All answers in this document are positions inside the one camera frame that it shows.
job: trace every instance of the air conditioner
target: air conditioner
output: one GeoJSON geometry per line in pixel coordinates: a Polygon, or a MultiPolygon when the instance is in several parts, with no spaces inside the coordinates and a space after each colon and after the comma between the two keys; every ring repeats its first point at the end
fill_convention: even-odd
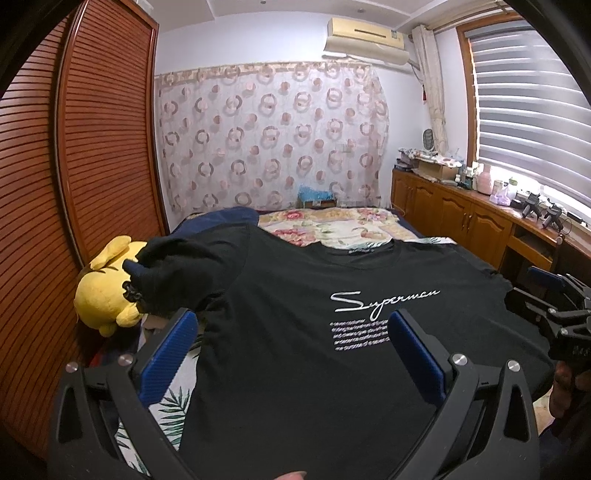
{"type": "Polygon", "coordinates": [[[381,60],[395,65],[408,62],[401,33],[346,18],[332,18],[328,24],[325,51],[345,53],[348,56],[381,60]]]}

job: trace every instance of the metal screw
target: metal screw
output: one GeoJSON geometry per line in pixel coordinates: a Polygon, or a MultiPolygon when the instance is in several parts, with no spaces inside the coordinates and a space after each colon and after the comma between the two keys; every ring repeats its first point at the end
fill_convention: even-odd
{"type": "Polygon", "coordinates": [[[456,365],[466,365],[468,363],[468,357],[466,355],[464,355],[463,353],[454,353],[453,357],[452,357],[452,361],[456,364],[456,365]]]}
{"type": "Polygon", "coordinates": [[[521,370],[521,365],[519,364],[519,362],[515,360],[509,360],[507,362],[507,366],[509,367],[509,370],[511,370],[512,372],[518,372],[519,370],[521,370]]]}
{"type": "Polygon", "coordinates": [[[77,370],[78,370],[78,363],[76,363],[76,362],[69,362],[66,365],[66,372],[68,372],[69,374],[72,374],[77,370]]]}
{"type": "Polygon", "coordinates": [[[122,367],[127,367],[131,365],[134,361],[134,356],[130,355],[129,353],[124,353],[123,355],[119,355],[117,359],[117,363],[122,367]]]}

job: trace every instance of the window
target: window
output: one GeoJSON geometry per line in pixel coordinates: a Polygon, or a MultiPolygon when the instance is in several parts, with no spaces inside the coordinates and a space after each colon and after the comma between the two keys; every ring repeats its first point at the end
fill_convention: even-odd
{"type": "Polygon", "coordinates": [[[555,201],[588,211],[591,107],[558,55],[517,15],[462,25],[458,35],[472,158],[525,175],[555,201]]]}

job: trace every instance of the floral bedsheet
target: floral bedsheet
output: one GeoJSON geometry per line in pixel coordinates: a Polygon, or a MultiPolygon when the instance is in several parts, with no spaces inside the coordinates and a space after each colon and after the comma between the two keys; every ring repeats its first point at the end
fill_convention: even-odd
{"type": "MultiPolygon", "coordinates": [[[[261,215],[259,226],[299,247],[322,242],[327,247],[347,249],[367,244],[377,246],[392,238],[407,242],[454,243],[449,238],[417,238],[398,223],[396,215],[379,208],[283,210],[261,215]]],[[[168,388],[168,393],[160,403],[150,407],[150,412],[177,450],[189,399],[197,380],[198,357],[199,349],[187,354],[168,388]]],[[[119,425],[115,438],[128,465],[149,475],[122,424],[119,425]]]]}
{"type": "Polygon", "coordinates": [[[261,215],[259,226],[289,243],[305,247],[314,242],[332,248],[367,243],[413,241],[417,236],[398,223],[398,217],[379,208],[283,210],[261,215]]]}

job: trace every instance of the wooden window frame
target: wooden window frame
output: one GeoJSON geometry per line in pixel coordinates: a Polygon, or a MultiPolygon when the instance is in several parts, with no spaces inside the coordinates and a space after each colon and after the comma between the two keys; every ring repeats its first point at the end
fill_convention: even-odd
{"type": "Polygon", "coordinates": [[[472,166],[476,160],[476,141],[478,139],[478,112],[476,111],[476,88],[474,78],[474,59],[472,57],[472,48],[470,41],[466,37],[466,32],[475,28],[488,27],[504,22],[514,20],[523,20],[520,14],[509,11],[490,17],[479,18],[456,27],[457,37],[460,41],[460,50],[462,51],[462,62],[464,64],[464,76],[466,78],[467,108],[468,108],[468,152],[466,164],[472,166]]]}

